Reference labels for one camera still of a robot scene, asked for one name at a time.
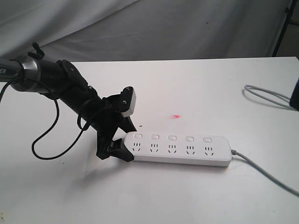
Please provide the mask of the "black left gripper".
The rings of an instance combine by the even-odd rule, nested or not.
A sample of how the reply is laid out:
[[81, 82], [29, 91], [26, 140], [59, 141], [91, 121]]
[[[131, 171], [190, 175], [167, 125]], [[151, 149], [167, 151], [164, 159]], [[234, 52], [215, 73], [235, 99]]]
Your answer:
[[104, 160], [116, 157], [126, 162], [134, 160], [133, 154], [124, 145], [123, 139], [113, 140], [118, 128], [124, 132], [136, 132], [131, 118], [122, 116], [118, 111], [119, 94], [111, 95], [98, 100], [96, 109], [95, 126], [97, 130], [96, 156]]

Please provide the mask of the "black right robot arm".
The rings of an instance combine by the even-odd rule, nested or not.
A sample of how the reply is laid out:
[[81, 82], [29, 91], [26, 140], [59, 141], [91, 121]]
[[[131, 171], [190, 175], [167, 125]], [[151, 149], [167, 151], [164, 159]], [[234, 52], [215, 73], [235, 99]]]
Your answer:
[[296, 82], [290, 97], [289, 106], [299, 111], [299, 80]]

